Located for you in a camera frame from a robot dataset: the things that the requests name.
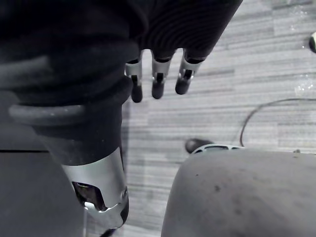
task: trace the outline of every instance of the floor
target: floor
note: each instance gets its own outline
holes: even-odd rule
[[[184,141],[207,138],[238,145],[242,122],[258,105],[285,98],[316,98],[316,31],[312,0],[245,0],[185,96],[174,86],[182,52],[173,58],[164,97],[151,97],[151,55],[143,59],[144,100],[127,102],[130,215],[116,236],[158,237],[173,178],[188,155]],[[314,102],[261,110],[245,130],[248,148],[316,153]],[[102,228],[87,219],[86,236]]]

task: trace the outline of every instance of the gray cable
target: gray cable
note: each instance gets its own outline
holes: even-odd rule
[[[272,101],[272,102],[269,102],[269,103],[266,103],[266,104],[261,104],[259,105],[257,108],[255,108],[253,111],[251,111],[251,113],[246,117],[246,119],[244,120],[243,122],[243,125],[242,125],[242,129],[241,129],[241,132],[240,132],[240,136],[239,136],[239,143],[242,147],[244,147],[244,144],[243,144],[243,134],[244,134],[244,131],[247,127],[247,124],[248,122],[250,121],[250,119],[257,113],[259,112],[261,109],[263,109],[264,107],[268,107],[268,106],[272,106],[272,105],[275,105],[275,104],[278,104],[278,103],[282,103],[282,102],[288,102],[288,101],[316,101],[316,98],[315,99],[309,99],[309,98],[289,98],[289,99],[283,99],[283,100],[276,100],[276,101]]]

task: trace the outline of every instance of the robotic hand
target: robotic hand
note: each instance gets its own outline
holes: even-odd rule
[[[184,49],[176,92],[185,94],[241,2],[0,3],[0,89],[20,100],[9,112],[35,130],[105,229],[128,216],[121,105],[130,94],[142,100],[142,50],[152,51],[152,95],[159,99],[173,53]]]

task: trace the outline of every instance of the gray plastic surface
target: gray plastic surface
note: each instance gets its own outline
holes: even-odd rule
[[[162,237],[316,236],[316,156],[204,152],[180,167]]]

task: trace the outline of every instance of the black shoe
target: black shoe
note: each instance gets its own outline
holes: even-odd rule
[[[214,144],[214,142],[211,142],[209,140],[201,140],[198,138],[192,138],[186,141],[185,148],[186,151],[191,154],[194,152],[197,148],[207,145],[207,144]]]

